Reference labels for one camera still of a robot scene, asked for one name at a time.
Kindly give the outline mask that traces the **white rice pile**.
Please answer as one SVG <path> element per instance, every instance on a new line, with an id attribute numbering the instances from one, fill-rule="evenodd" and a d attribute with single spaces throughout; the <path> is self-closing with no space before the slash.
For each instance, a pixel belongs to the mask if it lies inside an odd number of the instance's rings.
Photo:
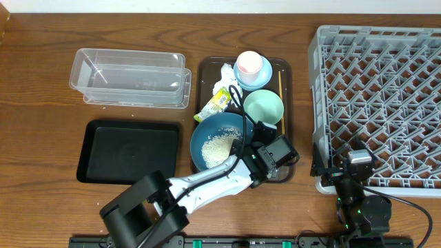
<path id="1" fill-rule="evenodd" d="M 209 135 L 202 146 L 202 157 L 208 169 L 211 169 L 229 156 L 234 140 L 241 140 L 242 134 L 234 127 L 221 128 L 219 134 Z"/>

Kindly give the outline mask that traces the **yellow green snack wrapper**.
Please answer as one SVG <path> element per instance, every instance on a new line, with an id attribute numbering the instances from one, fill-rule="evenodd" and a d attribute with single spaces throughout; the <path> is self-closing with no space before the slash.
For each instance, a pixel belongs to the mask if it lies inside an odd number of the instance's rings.
<path id="1" fill-rule="evenodd" d="M 202 108 L 202 110 L 194 115 L 194 120 L 202 123 L 208 117 L 215 114 L 224 112 L 232 97 L 226 87 L 222 87 L 213 97 L 208 101 L 208 103 Z"/>

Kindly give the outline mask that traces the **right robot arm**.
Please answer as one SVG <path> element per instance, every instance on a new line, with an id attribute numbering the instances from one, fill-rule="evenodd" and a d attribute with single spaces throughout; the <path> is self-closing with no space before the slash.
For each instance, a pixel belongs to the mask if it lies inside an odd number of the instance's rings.
<path id="1" fill-rule="evenodd" d="M 327 247 L 384 247 L 382 235 L 390 230 L 391 201 L 384 196 L 367 196 L 362 182 L 373 175 L 378 159 L 356 139 L 356 149 L 338 167 L 325 167 L 317 144 L 313 144 L 310 175 L 335 187 L 337 216 L 346 229 L 327 240 Z"/>

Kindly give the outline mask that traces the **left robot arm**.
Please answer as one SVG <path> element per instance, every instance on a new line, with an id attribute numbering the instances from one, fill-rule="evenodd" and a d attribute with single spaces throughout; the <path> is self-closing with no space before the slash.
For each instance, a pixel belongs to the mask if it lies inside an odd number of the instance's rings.
<path id="1" fill-rule="evenodd" d="M 255 188 L 267 182 L 274 170 L 292 166 L 300 158 L 285 135 L 262 141 L 259 136 L 266 131 L 243 124 L 239 115 L 200 123 L 191 149 L 229 129 L 238 132 L 241 139 L 229 146 L 229 156 L 220 165 L 180 178 L 166 179 L 161 172 L 154 172 L 101 209 L 100 216 L 116 247 L 160 247 L 188 225 L 187 217 L 197 209 Z"/>

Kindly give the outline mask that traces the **grey dishwasher rack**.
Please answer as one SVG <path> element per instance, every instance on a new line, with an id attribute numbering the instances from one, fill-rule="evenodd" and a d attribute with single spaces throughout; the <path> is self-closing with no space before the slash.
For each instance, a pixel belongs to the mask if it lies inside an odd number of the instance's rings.
<path id="1" fill-rule="evenodd" d="M 358 137 L 378 158 L 367 187 L 439 197 L 440 30 L 322 25 L 308 57 L 312 141 L 325 166 L 338 167 Z"/>

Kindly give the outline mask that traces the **brown serving tray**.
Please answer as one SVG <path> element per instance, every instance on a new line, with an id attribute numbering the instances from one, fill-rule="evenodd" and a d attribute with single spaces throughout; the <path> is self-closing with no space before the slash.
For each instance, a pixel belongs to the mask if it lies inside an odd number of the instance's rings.
<path id="1" fill-rule="evenodd" d="M 292 73 L 291 66 L 283 59 L 269 58 L 273 74 L 269 83 L 264 86 L 265 90 L 270 90 L 279 95 L 278 91 L 278 71 L 281 71 L 283 88 L 283 105 L 285 106 L 285 135 L 291 144 L 294 144 L 294 114 L 292 100 Z M 212 89 L 214 84 L 221 79 L 221 68 L 224 63 L 233 65 L 236 59 L 233 57 L 207 57 L 198 66 L 197 86 L 196 86 L 196 113 L 212 98 Z M 276 135 L 282 134 L 281 122 L 276 124 Z M 286 183 L 293 178 L 295 167 L 282 166 L 273 172 L 268 183 Z"/>

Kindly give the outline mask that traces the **mint green bowl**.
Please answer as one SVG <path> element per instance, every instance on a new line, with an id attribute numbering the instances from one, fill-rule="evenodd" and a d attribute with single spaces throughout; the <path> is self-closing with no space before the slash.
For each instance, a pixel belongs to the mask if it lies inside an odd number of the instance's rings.
<path id="1" fill-rule="evenodd" d="M 285 108 L 282 99 L 276 93 L 270 90 L 256 90 L 245 98 L 244 110 L 256 123 L 262 121 L 276 125 L 282 119 Z"/>

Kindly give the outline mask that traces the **light blue small bowl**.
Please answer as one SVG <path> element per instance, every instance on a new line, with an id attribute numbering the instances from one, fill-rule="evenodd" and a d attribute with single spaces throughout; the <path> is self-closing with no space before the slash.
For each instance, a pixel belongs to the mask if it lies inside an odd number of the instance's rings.
<path id="1" fill-rule="evenodd" d="M 251 84 L 245 84 L 241 81 L 238 65 L 237 63 L 234 64 L 234 75 L 236 80 L 238 81 L 238 84 L 246 91 L 259 90 L 266 86 L 272 78 L 273 70 L 271 63 L 264 56 L 261 56 L 261 58 L 263 60 L 263 66 L 260 69 L 256 80 Z"/>

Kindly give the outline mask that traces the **wooden chopstick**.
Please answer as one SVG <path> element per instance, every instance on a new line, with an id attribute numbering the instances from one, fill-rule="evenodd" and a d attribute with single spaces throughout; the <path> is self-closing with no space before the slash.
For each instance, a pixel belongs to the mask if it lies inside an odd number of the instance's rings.
<path id="1" fill-rule="evenodd" d="M 281 130 L 282 130 L 281 132 L 282 132 L 282 134 L 285 134 L 285 116 L 284 116 L 285 106 L 283 105 L 283 88 L 282 88 L 281 71 L 278 71 L 278 91 L 279 91 L 279 97 L 280 97 L 280 99 L 282 101 L 282 106 L 284 108 L 282 116 L 281 116 L 281 120 L 280 120 L 280 122 L 281 122 Z"/>

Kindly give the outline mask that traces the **pink plastic cup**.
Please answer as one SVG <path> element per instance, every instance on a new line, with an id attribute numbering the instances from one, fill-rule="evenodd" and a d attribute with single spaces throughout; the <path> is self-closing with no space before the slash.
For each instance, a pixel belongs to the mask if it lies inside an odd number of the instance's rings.
<path id="1" fill-rule="evenodd" d="M 242 52 L 236 61 L 240 79 L 245 84 L 252 84 L 263 66 L 261 55 L 254 51 Z"/>

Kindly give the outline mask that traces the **black tray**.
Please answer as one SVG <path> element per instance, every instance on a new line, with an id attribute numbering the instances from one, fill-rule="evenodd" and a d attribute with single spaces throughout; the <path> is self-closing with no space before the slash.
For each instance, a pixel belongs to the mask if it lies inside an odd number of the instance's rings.
<path id="1" fill-rule="evenodd" d="M 179 128 L 171 123 L 93 120 L 85 136 L 76 178 L 82 183 L 132 185 L 160 171 L 175 174 Z"/>

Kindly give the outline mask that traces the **clear plastic bin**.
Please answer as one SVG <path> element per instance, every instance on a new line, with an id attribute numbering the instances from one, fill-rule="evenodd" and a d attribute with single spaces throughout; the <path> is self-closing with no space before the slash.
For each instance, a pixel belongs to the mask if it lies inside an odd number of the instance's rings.
<path id="1" fill-rule="evenodd" d="M 191 80 L 180 53 L 82 48 L 69 86 L 88 104 L 185 109 Z"/>

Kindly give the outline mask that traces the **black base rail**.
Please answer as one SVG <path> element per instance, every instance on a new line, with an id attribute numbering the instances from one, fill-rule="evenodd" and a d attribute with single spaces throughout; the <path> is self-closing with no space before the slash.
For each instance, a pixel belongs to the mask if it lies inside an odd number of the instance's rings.
<path id="1" fill-rule="evenodd" d="M 68 243 L 69 248 L 101 248 L 116 245 L 109 236 L 102 237 L 71 237 Z M 328 238 L 301 236 L 299 238 L 204 238 L 175 236 L 167 241 L 163 248 L 319 248 L 319 247 L 342 247 L 336 241 L 333 243 Z"/>

